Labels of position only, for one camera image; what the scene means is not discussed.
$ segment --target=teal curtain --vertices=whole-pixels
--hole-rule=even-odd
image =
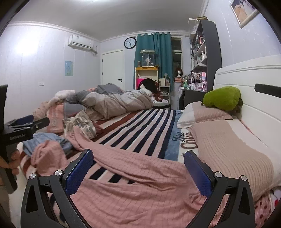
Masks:
[[[172,55],[172,43],[171,34],[154,33],[153,35],[144,36],[138,34],[137,46],[135,53],[135,65],[138,66],[138,61],[142,61],[141,50],[155,50],[156,65],[159,65],[159,78],[164,78],[164,74],[167,73],[170,77],[171,91],[174,88],[173,77],[173,55]],[[135,87],[135,70],[134,70],[134,87]]]

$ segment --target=blue poster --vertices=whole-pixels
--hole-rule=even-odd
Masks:
[[[71,62],[71,61],[65,62],[65,75],[73,76],[73,62]]]

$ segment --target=headboard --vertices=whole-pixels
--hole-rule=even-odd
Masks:
[[[214,89],[234,86],[241,92],[241,120],[264,144],[281,152],[281,55],[220,68]]]

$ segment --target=polka dot fabric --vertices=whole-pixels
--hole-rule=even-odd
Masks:
[[[255,203],[256,228],[261,228],[271,215],[270,192],[263,194]]]

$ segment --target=door frame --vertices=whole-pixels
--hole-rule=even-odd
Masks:
[[[115,49],[115,50],[112,50],[112,51],[106,51],[106,52],[103,52],[102,54],[101,54],[101,64],[100,64],[100,82],[101,82],[101,85],[103,84],[103,75],[102,75],[102,73],[103,73],[103,61],[102,61],[102,59],[103,59],[103,55],[105,55],[105,54],[109,54],[109,53],[114,53],[114,52],[119,52],[119,51],[122,51],[122,53],[123,53],[123,82],[122,83],[124,83],[123,84],[123,90],[124,91],[126,91],[125,90],[125,82],[126,82],[126,80],[125,80],[125,49]]]

